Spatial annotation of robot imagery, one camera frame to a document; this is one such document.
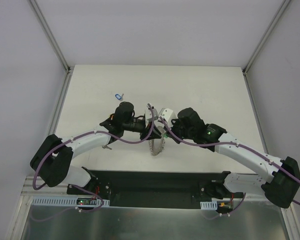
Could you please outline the metal disc with keyrings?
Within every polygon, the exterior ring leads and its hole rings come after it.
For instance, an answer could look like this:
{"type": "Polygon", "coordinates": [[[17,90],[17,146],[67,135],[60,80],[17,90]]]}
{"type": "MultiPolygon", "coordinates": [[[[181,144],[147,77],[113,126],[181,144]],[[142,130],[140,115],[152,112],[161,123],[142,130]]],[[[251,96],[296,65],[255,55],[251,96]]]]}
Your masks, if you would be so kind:
{"type": "Polygon", "coordinates": [[[165,130],[162,126],[157,127],[160,132],[160,139],[152,139],[148,141],[151,156],[155,157],[163,152],[165,147],[165,130]]]}

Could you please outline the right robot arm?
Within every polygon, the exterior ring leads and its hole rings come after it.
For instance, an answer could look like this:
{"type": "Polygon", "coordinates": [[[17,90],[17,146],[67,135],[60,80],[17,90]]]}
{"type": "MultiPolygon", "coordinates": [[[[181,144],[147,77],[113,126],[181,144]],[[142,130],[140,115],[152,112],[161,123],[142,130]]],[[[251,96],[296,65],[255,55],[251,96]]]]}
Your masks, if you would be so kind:
{"type": "Polygon", "coordinates": [[[277,207],[287,209],[300,188],[300,169],[292,157],[281,159],[245,145],[226,129],[206,124],[191,107],[178,114],[164,108],[158,115],[169,138],[177,144],[208,149],[233,159],[253,173],[233,173],[215,184],[220,197],[231,193],[249,193],[264,196],[277,207]]]}

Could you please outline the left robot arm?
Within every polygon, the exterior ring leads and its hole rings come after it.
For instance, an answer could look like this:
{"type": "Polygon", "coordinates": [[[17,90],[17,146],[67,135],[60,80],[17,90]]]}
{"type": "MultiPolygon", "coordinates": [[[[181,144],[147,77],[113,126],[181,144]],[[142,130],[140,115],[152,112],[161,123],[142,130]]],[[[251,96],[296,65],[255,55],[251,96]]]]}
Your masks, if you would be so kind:
{"type": "Polygon", "coordinates": [[[133,141],[123,139],[125,132],[139,134],[136,144],[159,139],[161,134],[155,126],[157,119],[158,112],[150,103],[143,115],[136,116],[134,105],[124,101],[94,129],[70,137],[48,135],[30,161],[34,170],[32,187],[41,189],[36,184],[37,178],[41,178],[43,186],[52,188],[65,183],[77,185],[86,195],[92,194],[96,188],[93,176],[84,167],[73,166],[72,160],[94,148],[107,148],[115,141],[132,145],[133,141]]]}

